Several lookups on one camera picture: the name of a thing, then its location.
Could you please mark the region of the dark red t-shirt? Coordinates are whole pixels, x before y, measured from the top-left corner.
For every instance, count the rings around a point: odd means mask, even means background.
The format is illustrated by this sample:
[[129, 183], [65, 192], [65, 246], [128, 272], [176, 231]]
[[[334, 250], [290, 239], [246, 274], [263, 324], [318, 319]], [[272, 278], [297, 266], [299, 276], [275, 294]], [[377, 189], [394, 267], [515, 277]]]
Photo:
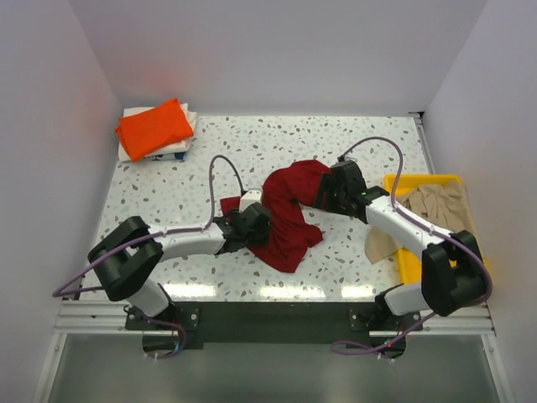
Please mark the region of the dark red t-shirt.
[[296, 272], [308, 250], [323, 240], [322, 231], [305, 221], [302, 208], [313, 206], [321, 177], [330, 172], [318, 160], [302, 160], [267, 177], [262, 205], [271, 212], [271, 230], [266, 246], [248, 249], [254, 256], [278, 272]]

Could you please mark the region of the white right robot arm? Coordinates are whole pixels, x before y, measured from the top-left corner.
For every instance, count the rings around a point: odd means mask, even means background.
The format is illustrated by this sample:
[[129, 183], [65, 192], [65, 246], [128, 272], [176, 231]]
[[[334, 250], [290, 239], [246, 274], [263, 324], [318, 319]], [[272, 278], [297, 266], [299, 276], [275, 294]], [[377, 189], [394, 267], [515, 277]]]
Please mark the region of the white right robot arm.
[[380, 229], [420, 259], [420, 281], [376, 297], [373, 318], [382, 329], [394, 329], [413, 311], [447, 317], [483, 303], [492, 293], [490, 274], [471, 233], [440, 228], [402, 207], [392, 192], [367, 187], [353, 161], [340, 158], [321, 176], [313, 207]]

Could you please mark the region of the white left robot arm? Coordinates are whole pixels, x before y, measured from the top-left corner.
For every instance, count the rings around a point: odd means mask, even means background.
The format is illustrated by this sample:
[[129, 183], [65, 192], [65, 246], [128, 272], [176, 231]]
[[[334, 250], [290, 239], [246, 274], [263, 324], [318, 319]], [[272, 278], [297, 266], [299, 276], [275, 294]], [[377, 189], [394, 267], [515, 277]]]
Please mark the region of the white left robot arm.
[[164, 287], [149, 278], [158, 263], [264, 247], [270, 230], [271, 213], [258, 202], [212, 219], [205, 229], [153, 230], [140, 216], [133, 216], [98, 243], [88, 261], [110, 301], [127, 301], [153, 328], [165, 329], [174, 319], [174, 309]]

